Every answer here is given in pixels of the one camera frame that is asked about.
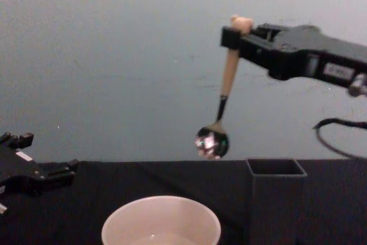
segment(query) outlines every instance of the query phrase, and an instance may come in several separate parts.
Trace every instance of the spoon handle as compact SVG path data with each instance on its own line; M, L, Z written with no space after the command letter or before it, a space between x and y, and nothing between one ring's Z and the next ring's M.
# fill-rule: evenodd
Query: spoon handle
M236 30L241 31L242 34L248 34L252 27L252 19L238 17L234 15L231 18L232 27ZM225 68L223 72L220 104L218 108L217 122L223 117L224 108L227 103L229 94L235 80L237 66L239 64L239 50L238 49L228 49L227 60L225 63Z
M217 122L221 120L223 117L224 108L227 103L228 96L231 92L233 82L235 80L238 64L239 64L239 50L228 49L227 61L223 72Z

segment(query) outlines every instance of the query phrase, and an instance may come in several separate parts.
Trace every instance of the black cable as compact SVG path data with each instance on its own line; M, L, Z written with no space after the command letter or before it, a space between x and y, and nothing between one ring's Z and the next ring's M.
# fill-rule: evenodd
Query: black cable
M329 118L329 119L324 119L324 120L320 121L316 126L313 127L313 129L316 130L316 137L317 137L317 139L320 141L321 144L323 144L324 146L326 146L328 149L330 149L333 152L335 152L335 153L337 153L337 154L339 154L341 156L344 156L344 157L366 161L367 160L367 157L354 155L352 153L348 153L348 152L345 152L343 150L337 149L336 147L332 146L331 144L329 144L328 142L326 142L321 137L320 128L323 127L323 126L325 126L325 125L329 125L331 123L336 123L338 125L349 126L349 127L356 127L358 129L365 129L365 130L367 130L367 122L352 122L352 121L349 121L349 120L343 120L343 119L338 119L338 118Z

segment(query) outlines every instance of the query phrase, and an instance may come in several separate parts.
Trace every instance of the gray container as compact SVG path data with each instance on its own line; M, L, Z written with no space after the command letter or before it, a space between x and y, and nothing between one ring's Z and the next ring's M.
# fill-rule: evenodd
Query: gray container
M247 245L295 245L307 173L293 159L247 159Z

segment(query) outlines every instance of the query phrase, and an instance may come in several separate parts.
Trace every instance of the black table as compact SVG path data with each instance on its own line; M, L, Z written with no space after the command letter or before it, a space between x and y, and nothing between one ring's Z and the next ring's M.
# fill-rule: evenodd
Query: black table
M367 244L367 162L300 161L309 177L298 218L300 244ZM43 164L44 167L55 164ZM72 186L40 197L8 195L0 244L101 244L106 218L130 201L178 195L212 209L221 244L242 244L243 161L81 162Z

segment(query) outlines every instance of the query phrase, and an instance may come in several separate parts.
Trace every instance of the sticker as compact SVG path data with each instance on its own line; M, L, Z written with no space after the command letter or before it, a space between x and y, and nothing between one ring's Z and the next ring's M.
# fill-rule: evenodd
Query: sticker
M324 75L337 77L343 80L351 80L354 75L355 70L349 67L344 67L334 63L326 64L323 73Z
M19 156L19 157L21 157L21 158L23 158L25 161L32 161L33 159L32 158L30 158L27 154L25 154L25 153L23 153L23 152L21 152L21 151L18 151L18 152L16 152L15 153L17 156Z

